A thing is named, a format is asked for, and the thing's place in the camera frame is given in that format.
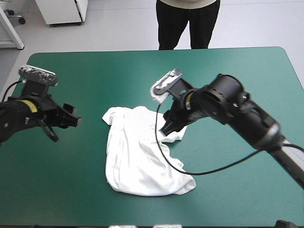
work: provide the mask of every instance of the white cloth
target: white cloth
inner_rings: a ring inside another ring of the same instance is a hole
[[[115,191],[141,196],[184,194],[195,188],[192,176],[177,172],[163,158],[155,140],[156,112],[144,106],[134,109],[112,107],[102,117],[111,125],[107,142],[105,174]],[[158,116],[158,128],[164,125],[162,114]],[[164,137],[158,132],[158,140],[167,159],[183,170],[183,163],[170,157],[167,145],[162,142],[181,140],[186,127],[179,133]]]

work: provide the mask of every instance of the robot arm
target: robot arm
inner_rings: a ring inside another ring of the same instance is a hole
[[[0,142],[8,140],[15,132],[40,126],[55,142],[59,140],[53,126],[77,127],[81,117],[75,116],[76,109],[58,105],[48,94],[48,87],[57,85],[54,73],[24,65],[19,69],[26,83],[19,97],[9,97],[0,103]]]
[[[253,148],[269,152],[304,188],[304,153],[282,147],[287,141],[280,124],[250,99],[235,77],[219,74],[210,84],[196,89],[174,69],[152,86],[151,95],[160,104],[173,96],[171,109],[163,115],[166,123],[160,131],[164,135],[211,117],[228,124]]]

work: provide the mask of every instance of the person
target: person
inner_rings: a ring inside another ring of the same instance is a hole
[[[159,50],[173,50],[190,22],[192,49],[208,48],[220,0],[157,0]]]

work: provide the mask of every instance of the white cabinet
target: white cabinet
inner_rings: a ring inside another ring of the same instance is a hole
[[[36,3],[48,25],[82,22],[86,19],[88,0],[36,0]]]
[[[24,44],[6,17],[3,9],[5,5],[0,5],[0,48],[18,48],[23,49]]]

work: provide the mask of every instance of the green tabletop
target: green tabletop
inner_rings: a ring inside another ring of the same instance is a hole
[[[38,53],[28,64],[56,72],[53,99],[78,108],[79,127],[55,128],[52,142],[40,128],[13,135],[0,148],[0,224],[106,226],[273,226],[283,219],[304,225],[304,192],[266,152],[228,170],[194,177],[185,195],[141,197],[106,182],[110,129],[101,116],[113,106],[156,110],[150,87],[180,68],[195,87],[218,73],[237,77],[252,99],[304,145],[304,93],[279,47],[209,50]],[[15,90],[20,93],[22,85]],[[171,104],[168,99],[161,112]],[[254,149],[229,126],[203,119],[171,145],[187,171],[208,171]]]

